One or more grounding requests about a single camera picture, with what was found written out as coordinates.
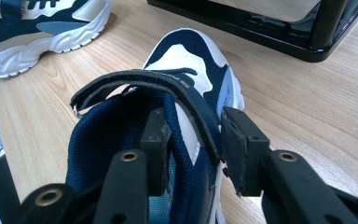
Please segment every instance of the wooden table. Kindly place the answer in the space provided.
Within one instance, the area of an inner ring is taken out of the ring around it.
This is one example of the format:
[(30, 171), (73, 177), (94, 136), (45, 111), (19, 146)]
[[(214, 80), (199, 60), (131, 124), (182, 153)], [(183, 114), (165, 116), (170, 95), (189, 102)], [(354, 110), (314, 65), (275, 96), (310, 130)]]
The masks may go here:
[[(235, 35), (151, 7), (116, 0), (102, 35), (70, 53), (42, 55), (19, 77), (0, 79), (0, 134), (21, 200), (63, 182), (69, 137), (77, 123), (69, 101), (101, 75), (141, 68), (169, 31), (198, 29), (232, 65), (245, 112), (272, 148), (300, 153), (323, 180), (358, 195), (358, 22), (322, 63), (305, 63)], [(225, 179), (227, 223), (263, 223), (258, 198), (235, 195)]]

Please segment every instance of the velcro strap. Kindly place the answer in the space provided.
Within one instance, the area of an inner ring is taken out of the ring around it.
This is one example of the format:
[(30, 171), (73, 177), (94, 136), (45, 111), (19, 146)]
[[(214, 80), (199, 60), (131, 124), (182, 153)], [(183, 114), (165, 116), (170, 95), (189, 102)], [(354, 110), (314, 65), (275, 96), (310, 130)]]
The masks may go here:
[(2, 20), (5, 25), (15, 25), (21, 21), (22, 0), (0, 0)]
[(145, 70), (111, 73), (83, 87), (72, 97), (70, 105), (81, 111), (104, 101), (112, 91), (124, 84), (169, 92), (195, 125), (200, 144), (207, 148), (212, 161), (221, 158), (218, 117), (200, 93), (179, 77)]

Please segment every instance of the navy blue sneaker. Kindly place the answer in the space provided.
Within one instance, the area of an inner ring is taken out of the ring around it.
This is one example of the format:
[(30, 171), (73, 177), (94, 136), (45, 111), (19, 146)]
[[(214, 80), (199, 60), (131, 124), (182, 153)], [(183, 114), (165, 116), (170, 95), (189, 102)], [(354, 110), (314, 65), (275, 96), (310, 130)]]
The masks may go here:
[(28, 71), (45, 51), (87, 45), (111, 8), (111, 0), (0, 0), (0, 77)]
[[(130, 86), (105, 100), (122, 84)], [(165, 194), (149, 197), (149, 223), (225, 223), (219, 118), (224, 106), (244, 109), (244, 101), (208, 36), (191, 29), (167, 34), (143, 70), (98, 77), (71, 100), (76, 113), (93, 105), (72, 133), (66, 184), (81, 192), (103, 180), (112, 157), (138, 148), (149, 115), (163, 108), (172, 131), (169, 182)]]

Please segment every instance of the white sneaker sole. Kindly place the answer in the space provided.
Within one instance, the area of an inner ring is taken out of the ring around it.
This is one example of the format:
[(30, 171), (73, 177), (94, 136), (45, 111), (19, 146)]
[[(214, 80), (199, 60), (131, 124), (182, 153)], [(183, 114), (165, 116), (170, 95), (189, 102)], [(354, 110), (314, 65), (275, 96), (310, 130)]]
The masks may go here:
[(64, 53), (88, 45), (103, 30), (112, 6), (112, 1), (106, 0), (106, 5), (100, 14), (85, 26), (1, 51), (0, 77), (14, 77), (28, 71), (39, 62), (43, 52)]

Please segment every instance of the sneaker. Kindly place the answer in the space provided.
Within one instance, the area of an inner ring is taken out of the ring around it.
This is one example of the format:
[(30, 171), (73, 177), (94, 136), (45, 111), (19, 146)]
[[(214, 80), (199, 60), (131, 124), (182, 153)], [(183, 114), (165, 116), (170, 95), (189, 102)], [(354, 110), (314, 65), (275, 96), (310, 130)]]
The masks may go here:
[(0, 77), (28, 71), (45, 51), (87, 45), (111, 8), (111, 0), (0, 0)]
[[(103, 101), (118, 82), (130, 86)], [(163, 107), (172, 130), (169, 183), (164, 195), (149, 197), (149, 223), (225, 223), (220, 203), (225, 164), (214, 154), (221, 153), (218, 123), (224, 106), (244, 109), (244, 101), (239, 81), (208, 36), (192, 29), (170, 32), (143, 70), (98, 77), (71, 100), (75, 111), (95, 104), (70, 140), (66, 183), (75, 192), (104, 179), (112, 157), (136, 148), (149, 114)], [(208, 146), (217, 150), (211, 153)]]

